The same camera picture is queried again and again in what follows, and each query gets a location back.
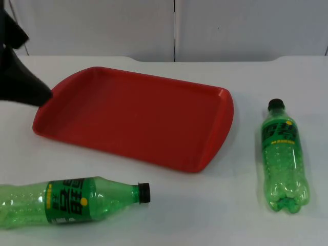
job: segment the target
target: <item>green label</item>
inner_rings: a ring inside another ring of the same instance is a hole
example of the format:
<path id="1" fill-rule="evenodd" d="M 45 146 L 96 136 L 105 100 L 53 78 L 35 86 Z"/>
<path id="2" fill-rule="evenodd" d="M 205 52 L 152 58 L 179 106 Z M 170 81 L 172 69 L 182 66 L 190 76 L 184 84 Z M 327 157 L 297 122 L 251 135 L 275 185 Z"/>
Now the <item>green label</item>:
<path id="1" fill-rule="evenodd" d="M 94 186 L 93 178 L 50 181 L 45 194 L 49 223 L 90 220 L 89 198 Z"/>
<path id="2" fill-rule="evenodd" d="M 262 127 L 262 150 L 283 143 L 300 146 L 297 126 L 293 121 L 276 119 Z"/>

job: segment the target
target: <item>green bottle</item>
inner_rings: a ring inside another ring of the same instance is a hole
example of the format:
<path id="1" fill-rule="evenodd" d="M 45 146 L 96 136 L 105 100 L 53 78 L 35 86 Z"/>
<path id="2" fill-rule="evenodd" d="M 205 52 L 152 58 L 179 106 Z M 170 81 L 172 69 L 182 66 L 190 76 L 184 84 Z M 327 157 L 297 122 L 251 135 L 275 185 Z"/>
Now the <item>green bottle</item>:
<path id="1" fill-rule="evenodd" d="M 274 211 L 297 213 L 310 199 L 297 125 L 280 99 L 269 102 L 262 125 L 265 198 Z"/>
<path id="2" fill-rule="evenodd" d="M 93 177 L 1 185 L 0 228 L 102 220 L 136 202 L 150 202 L 148 183 L 131 186 Z"/>

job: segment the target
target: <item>table surface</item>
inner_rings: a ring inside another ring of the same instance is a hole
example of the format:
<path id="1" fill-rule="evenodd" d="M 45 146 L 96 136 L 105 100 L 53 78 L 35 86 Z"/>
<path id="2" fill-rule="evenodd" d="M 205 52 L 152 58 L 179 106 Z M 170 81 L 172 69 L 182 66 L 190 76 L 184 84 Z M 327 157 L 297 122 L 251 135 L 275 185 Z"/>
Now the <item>table surface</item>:
<path id="1" fill-rule="evenodd" d="M 152 201 L 108 220 L 0 231 L 1 245 L 324 245 L 328 240 L 328 57 L 248 63 L 142 63 L 127 57 L 23 56 L 50 87 L 103 66 L 228 89 L 235 115 L 217 156 L 198 174 L 51 141 L 32 132 L 36 108 L 0 103 L 0 183 L 102 176 L 149 182 Z M 263 195 L 260 125 L 272 98 L 298 122 L 311 201 L 271 212 Z"/>

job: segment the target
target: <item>black bottle cap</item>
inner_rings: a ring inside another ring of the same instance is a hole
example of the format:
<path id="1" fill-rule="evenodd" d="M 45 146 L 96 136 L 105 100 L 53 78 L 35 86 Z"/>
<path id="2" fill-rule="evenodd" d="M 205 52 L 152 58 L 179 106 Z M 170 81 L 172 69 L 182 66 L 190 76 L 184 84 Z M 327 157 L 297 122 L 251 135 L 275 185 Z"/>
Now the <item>black bottle cap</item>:
<path id="1" fill-rule="evenodd" d="M 139 183 L 139 202 L 148 203 L 150 202 L 150 189 L 149 183 Z"/>
<path id="2" fill-rule="evenodd" d="M 269 102 L 268 110 L 270 111 L 272 109 L 285 109 L 285 105 L 281 99 L 272 99 Z"/>

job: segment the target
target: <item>soda bottle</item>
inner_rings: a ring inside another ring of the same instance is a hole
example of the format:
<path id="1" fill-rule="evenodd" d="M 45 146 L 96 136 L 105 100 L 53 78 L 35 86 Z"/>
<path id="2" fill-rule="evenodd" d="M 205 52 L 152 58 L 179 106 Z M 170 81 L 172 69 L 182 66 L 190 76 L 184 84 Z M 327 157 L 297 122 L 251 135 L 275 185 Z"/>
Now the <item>soda bottle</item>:
<path id="1" fill-rule="evenodd" d="M 150 202 L 148 183 L 101 177 L 0 186 L 0 228 L 102 220 L 132 203 Z"/>
<path id="2" fill-rule="evenodd" d="M 297 213 L 310 199 L 297 125 L 280 99 L 269 102 L 262 125 L 264 192 L 271 209 Z"/>

